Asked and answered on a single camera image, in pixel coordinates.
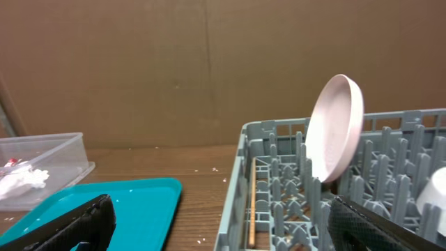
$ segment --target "gray plastic dish rack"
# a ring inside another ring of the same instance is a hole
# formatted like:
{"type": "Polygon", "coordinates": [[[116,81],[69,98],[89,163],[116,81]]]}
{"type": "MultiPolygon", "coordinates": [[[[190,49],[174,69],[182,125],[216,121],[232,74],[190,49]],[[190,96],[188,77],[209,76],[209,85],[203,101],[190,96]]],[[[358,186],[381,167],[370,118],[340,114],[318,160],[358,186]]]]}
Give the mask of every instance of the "gray plastic dish rack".
{"type": "Polygon", "coordinates": [[[306,132],[308,124],[305,118],[243,126],[215,251],[282,251],[299,245],[307,250],[334,250],[327,231],[335,196],[332,190],[445,246],[437,233],[441,210],[426,204],[420,215],[415,200],[430,175],[446,166],[446,109],[365,114],[364,131],[349,168],[334,183],[322,185],[312,177],[305,133],[294,132],[297,127],[305,127],[306,132]],[[263,245],[250,249],[247,233],[254,157],[256,242],[263,245]]]}

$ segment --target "brown cardboard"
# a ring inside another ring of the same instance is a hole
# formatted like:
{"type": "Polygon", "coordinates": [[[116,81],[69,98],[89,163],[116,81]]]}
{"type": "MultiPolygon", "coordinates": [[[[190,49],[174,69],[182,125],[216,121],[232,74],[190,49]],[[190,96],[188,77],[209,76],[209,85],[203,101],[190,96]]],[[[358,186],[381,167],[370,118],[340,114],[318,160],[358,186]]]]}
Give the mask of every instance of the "brown cardboard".
{"type": "Polygon", "coordinates": [[[0,138],[8,137],[8,133],[6,133],[5,128],[0,128],[0,138]]]}
{"type": "Polygon", "coordinates": [[[446,3],[0,1],[0,97],[21,135],[88,147],[233,144],[310,116],[335,74],[366,112],[445,107],[446,3]]]}

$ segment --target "pink plate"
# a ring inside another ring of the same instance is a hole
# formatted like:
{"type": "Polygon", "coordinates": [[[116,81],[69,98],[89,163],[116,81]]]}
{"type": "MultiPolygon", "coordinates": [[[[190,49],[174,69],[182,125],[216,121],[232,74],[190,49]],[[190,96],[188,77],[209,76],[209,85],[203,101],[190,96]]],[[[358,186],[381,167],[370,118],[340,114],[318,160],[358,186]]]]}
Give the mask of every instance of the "pink plate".
{"type": "Polygon", "coordinates": [[[305,140],[313,177],[327,183],[341,176],[355,154],[363,117],[357,84],[342,74],[330,79],[313,109],[305,140]]]}

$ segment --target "table surface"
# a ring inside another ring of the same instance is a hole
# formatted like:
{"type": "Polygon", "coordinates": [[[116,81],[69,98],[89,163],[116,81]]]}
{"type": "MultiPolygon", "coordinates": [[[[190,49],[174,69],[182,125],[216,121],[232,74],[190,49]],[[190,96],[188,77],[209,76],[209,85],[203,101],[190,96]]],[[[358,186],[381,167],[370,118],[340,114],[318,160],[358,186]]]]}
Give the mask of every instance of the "table surface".
{"type": "MultiPolygon", "coordinates": [[[[213,249],[236,146],[93,149],[87,155],[96,168],[80,183],[177,178],[183,184],[183,193],[165,250],[213,249]]],[[[26,213],[1,212],[0,232],[26,213]]]]}

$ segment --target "plastic tray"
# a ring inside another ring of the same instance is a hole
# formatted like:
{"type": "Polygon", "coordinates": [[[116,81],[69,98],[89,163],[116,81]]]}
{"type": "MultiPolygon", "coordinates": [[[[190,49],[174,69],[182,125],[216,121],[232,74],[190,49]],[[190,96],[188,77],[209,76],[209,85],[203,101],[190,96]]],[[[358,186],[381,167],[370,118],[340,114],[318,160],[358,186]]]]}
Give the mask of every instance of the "plastic tray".
{"type": "Polygon", "coordinates": [[[255,227],[263,240],[255,250],[294,250],[296,245],[333,250],[327,231],[333,187],[338,195],[446,246],[437,235],[439,208],[429,205],[420,215],[415,205],[430,175],[446,166],[446,109],[365,114],[355,156],[331,186],[312,177],[308,125],[309,118],[243,126],[214,250],[250,250],[247,188],[252,182],[255,227]],[[253,157],[256,181],[250,180],[253,157]]]}
{"type": "Polygon", "coordinates": [[[108,250],[161,250],[181,189],[181,183],[174,178],[75,185],[32,210],[0,238],[0,245],[98,195],[108,194],[116,213],[116,229],[108,250]]]}
{"type": "Polygon", "coordinates": [[[0,139],[0,165],[10,158],[28,161],[27,165],[34,169],[47,170],[49,178],[44,188],[0,200],[0,211],[30,211],[60,189],[78,183],[95,168],[95,163],[86,158],[80,132],[0,139]]]}

